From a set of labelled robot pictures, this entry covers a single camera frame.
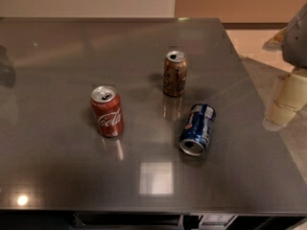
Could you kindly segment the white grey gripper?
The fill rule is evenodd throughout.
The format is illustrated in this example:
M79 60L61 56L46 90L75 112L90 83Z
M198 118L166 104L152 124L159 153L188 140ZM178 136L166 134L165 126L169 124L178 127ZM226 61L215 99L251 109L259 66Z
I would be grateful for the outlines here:
M278 95L278 103L271 103L262 122L264 129L278 131L307 104L307 70L297 69L285 77Z

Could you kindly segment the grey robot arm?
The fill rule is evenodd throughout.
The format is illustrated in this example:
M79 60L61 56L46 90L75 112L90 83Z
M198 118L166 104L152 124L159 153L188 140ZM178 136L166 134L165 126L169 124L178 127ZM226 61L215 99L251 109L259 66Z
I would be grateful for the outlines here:
M286 27L282 57L294 70L278 76L273 85L263 121L269 131L285 127L307 104L307 4Z

